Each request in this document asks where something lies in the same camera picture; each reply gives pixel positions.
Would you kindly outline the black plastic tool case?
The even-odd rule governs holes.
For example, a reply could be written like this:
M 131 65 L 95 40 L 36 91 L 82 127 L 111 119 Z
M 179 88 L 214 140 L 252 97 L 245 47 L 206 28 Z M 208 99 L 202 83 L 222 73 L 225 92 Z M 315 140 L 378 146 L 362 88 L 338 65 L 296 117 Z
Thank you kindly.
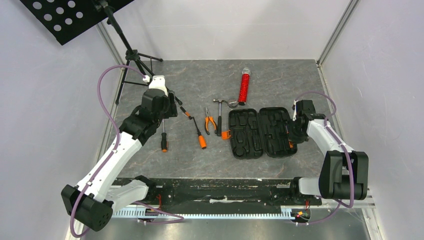
M 221 138 L 229 140 L 230 149 L 240 160 L 257 159 L 263 154 L 284 158 L 297 153 L 289 141 L 290 115 L 284 107 L 235 109 L 228 114 L 228 130 Z

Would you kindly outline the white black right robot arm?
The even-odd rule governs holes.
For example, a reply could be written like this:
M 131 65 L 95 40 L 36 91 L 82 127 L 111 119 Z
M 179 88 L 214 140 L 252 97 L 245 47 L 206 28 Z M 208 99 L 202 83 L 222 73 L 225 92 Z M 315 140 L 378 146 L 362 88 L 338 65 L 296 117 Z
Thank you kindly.
M 302 204 L 309 196 L 333 200 L 364 200 L 368 192 L 369 157 L 347 145 L 326 116 L 317 113 L 312 100 L 293 103 L 288 139 L 295 145 L 313 140 L 324 156 L 318 177 L 296 177 L 289 199 Z

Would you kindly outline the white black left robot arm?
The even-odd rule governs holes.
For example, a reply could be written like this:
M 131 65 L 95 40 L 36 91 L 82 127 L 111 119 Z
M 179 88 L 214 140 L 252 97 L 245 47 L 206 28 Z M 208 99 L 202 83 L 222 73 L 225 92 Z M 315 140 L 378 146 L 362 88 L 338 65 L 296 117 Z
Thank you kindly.
M 152 204 L 156 200 L 154 184 L 145 177 L 114 190 L 111 186 L 132 156 L 157 132 L 163 119 L 170 117 L 171 105 L 165 77 L 153 76 L 141 105 L 124 119 L 106 153 L 75 186 L 67 184 L 62 189 L 61 197 L 72 221 L 98 232 L 127 205 L 139 200 Z

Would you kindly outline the thin orange black screwdriver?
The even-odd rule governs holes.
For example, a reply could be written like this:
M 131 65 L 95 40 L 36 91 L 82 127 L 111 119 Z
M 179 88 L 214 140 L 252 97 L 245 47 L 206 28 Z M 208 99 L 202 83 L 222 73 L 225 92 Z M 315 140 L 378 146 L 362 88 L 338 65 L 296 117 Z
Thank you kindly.
M 175 100 L 176 100 L 176 102 L 178 103 L 178 105 L 179 105 L 179 108 L 180 108 L 180 110 L 183 112 L 183 114 L 186 116 L 186 117 L 188 117 L 190 120 L 192 120 L 193 119 L 193 117 L 189 114 L 189 112 L 183 107 L 183 102 L 179 99 L 179 98 L 177 98 L 177 97 L 175 97 Z

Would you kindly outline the small orange black screwdriver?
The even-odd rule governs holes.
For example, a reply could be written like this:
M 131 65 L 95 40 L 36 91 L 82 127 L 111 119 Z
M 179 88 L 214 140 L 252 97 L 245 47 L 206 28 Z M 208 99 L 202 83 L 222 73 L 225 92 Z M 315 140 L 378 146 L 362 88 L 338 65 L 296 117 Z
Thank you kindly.
M 166 133 L 166 127 L 165 127 L 165 119 L 161 122 L 162 125 L 162 133 L 161 133 L 161 150 L 163 153 L 166 153 L 168 151 L 168 140 L 167 140 L 167 133 Z

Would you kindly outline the steel claw hammer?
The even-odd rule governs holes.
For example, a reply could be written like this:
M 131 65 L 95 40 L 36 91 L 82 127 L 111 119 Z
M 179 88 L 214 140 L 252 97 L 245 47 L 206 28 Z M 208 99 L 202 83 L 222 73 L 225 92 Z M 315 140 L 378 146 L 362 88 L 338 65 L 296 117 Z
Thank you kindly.
M 216 135 L 221 137 L 222 136 L 222 105 L 223 103 L 228 104 L 228 101 L 224 99 L 218 99 L 218 98 L 214 98 L 212 101 L 214 103 L 218 103 L 218 118 L 217 118 Z

